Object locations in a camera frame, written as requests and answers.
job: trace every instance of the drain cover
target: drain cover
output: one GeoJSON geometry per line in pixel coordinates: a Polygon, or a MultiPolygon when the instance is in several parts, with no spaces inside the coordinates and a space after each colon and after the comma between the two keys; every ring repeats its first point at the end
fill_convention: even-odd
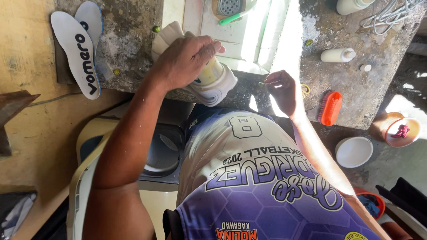
{"type": "Polygon", "coordinates": [[[222,15],[233,16],[241,11],[242,2],[241,0],[219,0],[218,6],[222,15]]]}

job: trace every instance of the white plastic bottle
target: white plastic bottle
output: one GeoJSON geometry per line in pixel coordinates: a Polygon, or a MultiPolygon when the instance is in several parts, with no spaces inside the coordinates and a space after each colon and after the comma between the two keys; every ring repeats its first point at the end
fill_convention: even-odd
{"type": "Polygon", "coordinates": [[[352,48],[326,49],[320,55],[324,62],[349,62],[356,56],[352,48]]]}
{"type": "Polygon", "coordinates": [[[367,8],[374,1],[375,0],[338,0],[336,10],[341,15],[348,15],[367,8]]]}

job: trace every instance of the blue cloth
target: blue cloth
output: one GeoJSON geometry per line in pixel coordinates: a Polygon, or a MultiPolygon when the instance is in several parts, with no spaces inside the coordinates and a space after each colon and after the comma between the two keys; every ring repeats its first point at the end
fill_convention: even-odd
{"type": "Polygon", "coordinates": [[[368,212],[371,214],[371,216],[373,216],[373,217],[378,216],[380,209],[375,205],[375,203],[373,201],[364,197],[363,195],[357,195],[357,198],[363,204],[363,206],[365,206],[365,208],[368,210],[368,212]]]}

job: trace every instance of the man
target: man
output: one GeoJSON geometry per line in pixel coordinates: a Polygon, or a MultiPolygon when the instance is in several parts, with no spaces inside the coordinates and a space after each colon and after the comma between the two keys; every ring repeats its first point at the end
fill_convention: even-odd
{"type": "MultiPolygon", "coordinates": [[[[207,36],[178,39],[148,72],[100,156],[84,239],[155,239],[136,180],[162,100],[224,51],[207,36]]],[[[192,116],[167,239],[389,239],[311,126],[300,83],[284,70],[264,83],[296,143],[269,116],[225,108],[192,116]]]]}

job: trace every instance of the yellow wall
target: yellow wall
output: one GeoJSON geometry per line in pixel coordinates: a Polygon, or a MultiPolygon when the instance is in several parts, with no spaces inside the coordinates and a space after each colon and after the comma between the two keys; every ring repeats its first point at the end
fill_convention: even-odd
{"type": "MultiPolygon", "coordinates": [[[[77,86],[56,83],[49,23],[53,10],[53,0],[0,1],[0,94],[27,90],[41,94],[39,102],[79,92],[77,86]]],[[[14,239],[30,239],[67,196],[83,126],[130,96],[114,90],[102,90],[97,100],[70,96],[28,107],[6,124],[13,156],[0,159],[0,193],[38,191],[14,239]]]]}

